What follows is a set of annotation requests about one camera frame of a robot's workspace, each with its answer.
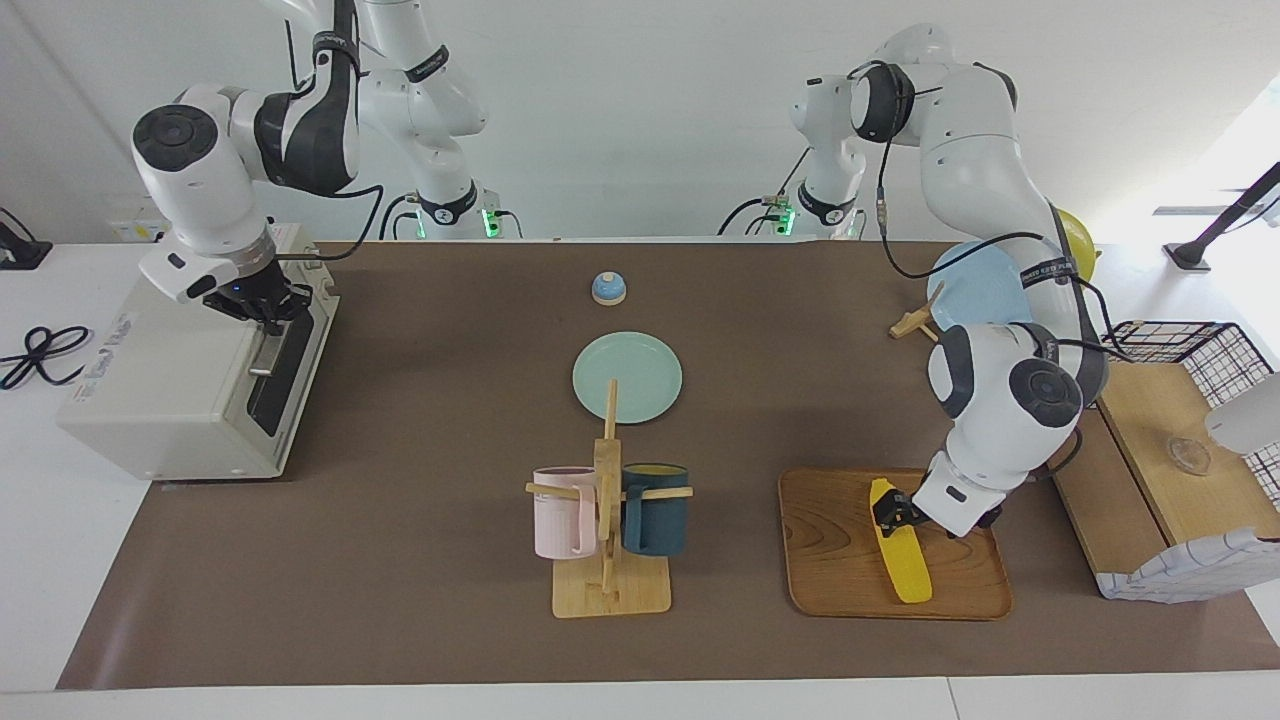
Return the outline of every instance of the mug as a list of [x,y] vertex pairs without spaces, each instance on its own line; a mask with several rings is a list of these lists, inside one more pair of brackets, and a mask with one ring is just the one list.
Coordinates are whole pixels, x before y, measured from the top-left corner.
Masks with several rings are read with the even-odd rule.
[[1236,455],[1253,455],[1280,441],[1280,374],[1215,407],[1204,418],[1204,429]]
[[635,555],[668,556],[685,550],[689,498],[641,500],[646,489],[682,488],[689,470],[666,462],[637,462],[622,468],[622,547]]
[[534,552],[550,560],[595,555],[595,468],[543,468],[534,482],[579,492],[576,501],[534,495]]

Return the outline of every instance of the white table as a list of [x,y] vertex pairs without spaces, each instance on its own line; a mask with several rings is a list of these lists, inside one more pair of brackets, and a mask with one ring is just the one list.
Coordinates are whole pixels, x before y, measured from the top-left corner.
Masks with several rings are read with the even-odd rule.
[[[1280,296],[1267,274],[1280,246],[1215,247],[1215,272],[1183,274],[1156,247],[1111,247],[1096,278],[1119,322],[1234,320],[1280,347]],[[60,246],[35,273],[0,275],[0,350],[36,324],[101,331],[136,282],[138,246]],[[74,295],[67,288],[77,287]],[[87,356],[51,364],[55,373]],[[0,717],[563,717],[604,708],[630,717],[1280,716],[1280,673],[1065,678],[908,678],[562,685],[179,688],[49,693],[69,656],[146,484],[52,425],[65,393],[38,380],[0,395]],[[1280,635],[1280,583],[1251,591]]]

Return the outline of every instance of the black cable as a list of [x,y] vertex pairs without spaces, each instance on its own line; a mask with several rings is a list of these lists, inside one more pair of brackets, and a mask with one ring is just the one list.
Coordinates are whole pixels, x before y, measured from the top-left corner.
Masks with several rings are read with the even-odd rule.
[[499,218],[511,218],[516,220],[516,232],[520,233],[520,240],[525,240],[525,228],[520,225],[520,215],[512,213],[511,210],[494,210],[494,215]]
[[791,172],[787,173],[787,179],[782,181],[782,184],[778,186],[778,195],[786,195],[787,186],[791,184],[791,178],[796,177],[796,170],[800,169],[800,163],[804,163],[804,159],[809,156],[810,150],[813,150],[812,146],[805,147],[804,152],[800,154],[800,159],[796,160],[796,164],[791,167]]
[[[769,214],[760,215],[759,218],[751,220],[750,224],[746,225],[746,232],[744,232],[742,234],[760,234],[760,231],[764,229],[764,223],[776,223],[781,219],[782,215],[769,215]],[[755,228],[755,233],[751,233],[751,228]]]
[[4,213],[5,215],[9,217],[10,220],[18,223],[18,227],[22,228],[22,232],[27,233],[27,237],[29,237],[32,242],[36,242],[36,233],[31,232],[31,228],[28,228],[26,223],[19,220],[18,215],[14,215],[5,208],[0,208],[0,213]]
[[1066,454],[1066,457],[1061,462],[1050,468],[1047,464],[1043,465],[1043,470],[1036,473],[1039,478],[1050,478],[1062,471],[1064,468],[1075,460],[1075,456],[1080,454],[1080,448],[1084,447],[1084,433],[1080,432],[1079,425],[1071,428],[1071,437],[1075,438],[1075,445],[1071,446],[1071,451]]
[[[886,63],[884,60],[868,60],[861,65],[858,65],[856,68],[849,70],[849,79],[854,79],[854,76],[858,74],[860,70],[867,68],[873,68],[877,65],[883,67],[886,69],[888,68],[888,63]],[[895,88],[893,123],[896,124],[897,119],[902,117],[902,102],[906,101],[906,95],[904,94],[905,88],[897,79],[893,81],[893,88]],[[879,172],[876,174],[876,224],[879,227],[881,242],[884,243],[884,255],[888,258],[890,264],[893,265],[893,269],[896,269],[900,274],[911,277],[909,273],[904,272],[897,265],[897,263],[893,260],[893,254],[890,252],[888,250],[888,202],[886,202],[884,200],[884,169],[888,168],[888,149],[892,146],[893,146],[893,137],[890,136],[884,141],[884,152],[881,155]]]
[[1244,220],[1243,223],[1235,225],[1234,228],[1222,231],[1222,234],[1226,234],[1229,232],[1235,232],[1238,229],[1249,227],[1251,224],[1256,223],[1258,220],[1258,218],[1261,218],[1262,215],[1266,215],[1267,213],[1270,213],[1271,209],[1276,206],[1276,202],[1280,202],[1280,195],[1277,195],[1276,199],[1272,200],[1270,205],[1267,205],[1266,208],[1263,208],[1257,215],[1253,215],[1252,218],[1249,218],[1248,220]]
[[764,227],[764,223],[768,219],[769,215],[760,215],[759,218],[751,220],[750,223],[746,224],[746,229],[742,232],[742,234],[751,234],[751,228],[755,228],[756,234],[759,234],[760,228]]
[[399,240],[399,222],[404,218],[417,218],[417,213],[401,213],[396,215],[396,219],[392,220],[392,240]]
[[397,205],[407,201],[408,201],[408,193],[406,192],[404,195],[396,197],[396,200],[392,200],[390,204],[387,205],[387,210],[383,213],[383,224],[378,229],[378,240],[387,240],[387,228],[388,225],[390,225],[392,213],[396,211]]
[[[58,341],[74,334],[76,338],[64,343],[58,345]],[[92,331],[84,325],[72,325],[69,328],[63,328],[56,333],[49,328],[40,325],[27,331],[27,337],[23,340],[23,345],[27,347],[27,352],[22,355],[10,355],[9,357],[0,357],[0,365],[8,365],[9,363],[17,363],[18,365],[9,370],[3,379],[0,379],[0,389],[14,389],[22,383],[27,382],[31,373],[38,373],[45,382],[51,386],[64,386],[74,380],[84,366],[81,365],[74,373],[67,375],[65,378],[52,378],[49,370],[45,369],[45,360],[51,357],[60,357],[68,352],[74,352],[79,350],[88,338],[92,336]]]
[[721,229],[716,231],[716,234],[717,236],[724,234],[724,231],[728,228],[728,224],[733,222],[733,218],[736,218],[742,210],[746,210],[748,208],[751,208],[754,205],[764,205],[764,200],[760,197],[753,197],[751,200],[748,200],[746,202],[739,205],[737,208],[733,208],[733,211],[730,213],[727,218],[724,218],[724,222],[721,223]]
[[293,26],[284,20],[284,40],[289,45],[289,77],[293,78],[293,92],[302,90],[298,82],[298,58],[293,54]]
[[324,260],[325,263],[333,263],[337,260],[346,260],[360,250],[360,246],[365,243],[365,238],[369,237],[369,229],[374,227],[374,219],[378,217],[378,209],[383,205],[383,195],[387,188],[380,184],[374,184],[366,187],[365,190],[357,190],[355,192],[334,192],[333,195],[321,195],[320,197],[333,197],[337,200],[348,200],[351,197],[364,197],[371,192],[378,193],[378,199],[374,200],[374,208],[369,211],[369,219],[365,220],[365,229],[360,232],[360,237],[351,245],[351,247],[343,250],[337,255],[316,255],[316,260]]
[[1098,299],[1098,307],[1102,309],[1102,322],[1107,327],[1107,337],[1111,338],[1111,345],[1116,346],[1116,350],[1124,352],[1124,347],[1120,346],[1120,338],[1116,336],[1115,323],[1111,322],[1111,310],[1107,307],[1106,296],[1103,296],[1102,291],[1098,290],[1093,283],[1082,278],[1080,275],[1071,275],[1071,279],[1075,281],[1075,283],[1083,287],[1084,290],[1092,292],[1093,296]]
[[1117,357],[1120,360],[1124,360],[1125,363],[1137,363],[1137,360],[1134,360],[1133,357],[1130,357],[1129,355],[1126,355],[1123,350],[1116,350],[1114,347],[1107,347],[1105,345],[1098,345],[1096,342],[1089,342],[1087,340],[1075,340],[1075,338],[1070,338],[1070,337],[1064,337],[1064,338],[1059,338],[1057,343],[1059,345],[1070,345],[1071,347],[1083,347],[1085,350],[1096,350],[1098,352],[1106,352],[1107,355],[1110,355],[1112,357]]
[[1019,238],[1019,237],[1025,237],[1025,238],[1029,238],[1029,240],[1044,240],[1044,236],[1037,234],[1037,233],[1033,233],[1033,232],[1010,232],[1010,233],[1005,233],[1002,236],[997,236],[997,237],[993,237],[991,240],[984,240],[984,241],[979,242],[978,245],[970,247],[969,250],[965,250],[964,252],[961,252],[960,255],[956,255],[955,258],[947,260],[946,263],[934,266],[932,270],[929,270],[927,273],[909,273],[909,272],[904,270],[902,266],[897,264],[897,260],[893,259],[893,252],[888,249],[888,238],[883,237],[883,234],[881,236],[881,243],[884,246],[884,256],[888,258],[888,264],[893,265],[893,269],[897,270],[897,273],[900,275],[902,275],[904,278],[910,278],[913,281],[918,281],[918,279],[933,275],[936,273],[941,273],[942,270],[946,270],[947,268],[950,268],[950,266],[955,265],[956,263],[959,263],[959,261],[969,258],[974,252],[978,252],[979,250],[983,250],[984,247],[989,247],[992,245],[996,245],[997,242],[1004,242],[1006,240],[1015,240],[1015,238]]

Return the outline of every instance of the light green plate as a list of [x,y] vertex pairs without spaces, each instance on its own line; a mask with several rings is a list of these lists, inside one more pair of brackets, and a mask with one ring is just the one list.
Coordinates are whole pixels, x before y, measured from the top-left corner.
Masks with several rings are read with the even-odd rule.
[[591,341],[573,363],[573,392],[596,418],[604,418],[609,378],[618,379],[618,421],[653,420],[667,411],[685,382],[680,359],[660,340],[635,332]]

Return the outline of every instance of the white wall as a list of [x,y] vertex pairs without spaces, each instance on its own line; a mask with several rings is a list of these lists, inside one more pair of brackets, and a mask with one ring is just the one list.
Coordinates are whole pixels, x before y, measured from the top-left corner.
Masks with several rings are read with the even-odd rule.
[[[539,236],[713,232],[803,149],[786,110],[806,77],[932,20],[961,58],[1016,78],[1041,190],[1100,242],[1121,241],[1115,228],[1148,214],[1152,188],[1280,70],[1274,0],[433,5],[492,109],[489,128],[463,141],[472,169]],[[198,81],[288,85],[282,23],[253,0],[0,0],[0,202],[56,240],[109,238],[105,208],[141,193],[124,140],[147,109]],[[393,150],[365,137],[357,182],[408,190]],[[891,155],[891,232],[955,237],[924,210],[915,158]],[[352,237],[367,211],[366,200],[271,187],[260,197],[317,237]]]

